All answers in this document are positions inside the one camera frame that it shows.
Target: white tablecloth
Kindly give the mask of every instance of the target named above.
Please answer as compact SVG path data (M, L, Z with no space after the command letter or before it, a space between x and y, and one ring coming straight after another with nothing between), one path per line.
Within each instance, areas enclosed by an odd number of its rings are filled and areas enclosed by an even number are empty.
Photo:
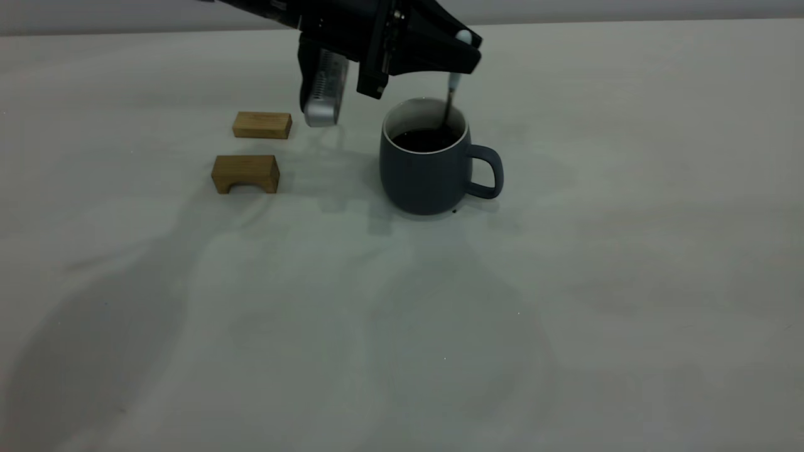
M506 186L428 218L379 127L444 74L310 129L295 31L0 39L0 449L804 448L804 21L476 31Z

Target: wooden bridge block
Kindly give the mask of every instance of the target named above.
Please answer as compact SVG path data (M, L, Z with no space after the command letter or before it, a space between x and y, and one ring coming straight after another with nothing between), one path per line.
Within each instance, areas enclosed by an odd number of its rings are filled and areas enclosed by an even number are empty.
M257 185L265 193L276 193L279 166L272 155L219 155L212 168L212 181L221 195L236 183Z

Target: rectangular wooden block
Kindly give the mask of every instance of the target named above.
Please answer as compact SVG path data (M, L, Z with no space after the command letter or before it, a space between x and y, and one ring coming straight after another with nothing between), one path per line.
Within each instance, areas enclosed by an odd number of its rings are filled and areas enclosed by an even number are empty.
M276 193L279 166L272 155L219 155L212 168L212 181L222 195L236 183L257 185L265 193Z
M293 119L290 113L240 112L232 130L239 138L288 139Z

